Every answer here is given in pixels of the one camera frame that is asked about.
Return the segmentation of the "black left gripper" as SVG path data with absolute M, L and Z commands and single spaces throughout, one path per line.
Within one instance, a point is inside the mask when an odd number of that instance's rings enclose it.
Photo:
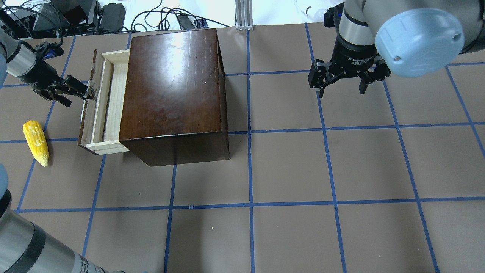
M 95 97 L 92 88 L 71 75 L 62 79 L 57 71 L 42 59 L 36 59 L 33 67 L 28 72 L 18 76 L 17 79 L 28 84 L 46 100 L 54 100 L 65 107 L 70 107 L 72 102 L 58 94 L 57 90 L 63 94 L 77 96 L 83 100 L 91 100 Z M 57 90 L 50 88 L 55 82 L 57 82 Z

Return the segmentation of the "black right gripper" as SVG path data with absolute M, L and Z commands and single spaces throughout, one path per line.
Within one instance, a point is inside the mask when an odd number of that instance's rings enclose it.
M 323 98 L 327 86 L 335 83 L 336 76 L 340 78 L 360 77 L 360 94 L 364 94 L 368 86 L 375 81 L 383 81 L 391 75 L 386 61 L 381 57 L 374 45 L 353 45 L 336 42 L 330 62 L 315 59 L 308 75 L 309 87 L 319 89 L 319 98 Z

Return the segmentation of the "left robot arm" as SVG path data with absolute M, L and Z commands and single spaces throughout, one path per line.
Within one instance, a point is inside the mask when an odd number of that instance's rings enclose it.
M 7 74 L 21 80 L 48 101 L 69 107 L 64 94 L 91 98 L 87 86 L 62 78 L 44 61 L 47 45 L 33 49 L 1 31 L 1 83 Z M 62 243 L 40 225 L 13 208 L 9 178 L 1 166 L 1 272 L 2 273 L 105 273 L 107 270 Z

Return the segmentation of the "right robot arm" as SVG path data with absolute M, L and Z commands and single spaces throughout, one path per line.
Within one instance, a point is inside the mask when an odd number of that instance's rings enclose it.
M 392 73 L 435 72 L 458 55 L 484 49 L 483 0 L 345 0 L 324 14 L 336 30 L 330 61 L 315 59 L 310 88 L 360 78 L 359 92 Z

